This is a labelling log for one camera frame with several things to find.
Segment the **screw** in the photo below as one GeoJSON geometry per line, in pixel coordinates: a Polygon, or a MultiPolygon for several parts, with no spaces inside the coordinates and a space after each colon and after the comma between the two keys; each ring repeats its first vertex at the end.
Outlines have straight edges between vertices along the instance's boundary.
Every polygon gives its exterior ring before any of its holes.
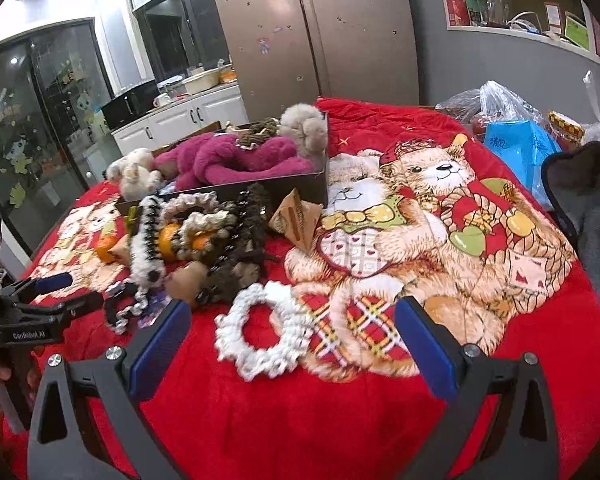
{"type": "Polygon", "coordinates": [[[119,346],[110,346],[104,355],[109,361],[115,361],[122,355],[122,348],[119,346]]]}
{"type": "Polygon", "coordinates": [[[62,356],[60,354],[53,354],[46,360],[49,366],[58,366],[62,362],[62,356]]]}
{"type": "Polygon", "coordinates": [[[533,352],[525,352],[524,356],[525,363],[528,365],[537,365],[538,364],[538,356],[533,352]]]}
{"type": "Polygon", "coordinates": [[[464,355],[471,358],[478,357],[478,355],[480,355],[480,349],[478,348],[478,345],[464,345],[464,355]]]}

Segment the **blue gripper pad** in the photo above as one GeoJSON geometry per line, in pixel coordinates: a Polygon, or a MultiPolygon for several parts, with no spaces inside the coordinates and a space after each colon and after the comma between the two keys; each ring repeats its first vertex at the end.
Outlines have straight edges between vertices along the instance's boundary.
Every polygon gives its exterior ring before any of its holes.
{"type": "MultiPolygon", "coordinates": [[[[395,327],[418,365],[431,393],[451,401],[458,392],[456,366],[436,338],[436,332],[446,327],[436,325],[420,304],[412,297],[402,298],[395,304],[395,327]]],[[[460,349],[460,345],[447,331],[460,349]]]]}
{"type": "Polygon", "coordinates": [[[135,402],[151,399],[191,327],[191,307],[179,301],[168,313],[133,364],[128,378],[129,396],[135,402]]]}

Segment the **white mug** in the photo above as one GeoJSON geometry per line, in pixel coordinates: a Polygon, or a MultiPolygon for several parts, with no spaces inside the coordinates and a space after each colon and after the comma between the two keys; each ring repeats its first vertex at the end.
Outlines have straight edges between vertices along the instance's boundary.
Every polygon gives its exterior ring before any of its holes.
{"type": "Polygon", "coordinates": [[[160,94],[154,99],[154,106],[164,106],[171,102],[171,98],[167,94],[160,94]]]}

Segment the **pink plush toy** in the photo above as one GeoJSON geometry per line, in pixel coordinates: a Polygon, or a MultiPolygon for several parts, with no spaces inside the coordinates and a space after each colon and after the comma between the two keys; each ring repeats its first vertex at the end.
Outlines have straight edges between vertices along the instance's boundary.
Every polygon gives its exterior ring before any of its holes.
{"type": "Polygon", "coordinates": [[[236,146],[236,139],[213,133],[192,137],[159,155],[156,166],[177,161],[176,191],[315,171],[310,160],[296,156],[288,137],[273,137],[254,150],[236,146]]]}

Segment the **yellow bow tie print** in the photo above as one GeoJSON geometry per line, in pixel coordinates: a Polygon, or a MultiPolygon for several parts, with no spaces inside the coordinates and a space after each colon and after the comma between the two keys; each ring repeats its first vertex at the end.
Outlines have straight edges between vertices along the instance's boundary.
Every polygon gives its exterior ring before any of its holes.
{"type": "Polygon", "coordinates": [[[327,231],[332,230],[340,224],[349,222],[352,224],[360,224],[362,222],[388,222],[395,218],[394,210],[387,204],[379,204],[364,211],[336,211],[332,215],[323,216],[321,223],[322,227],[327,231]]]}

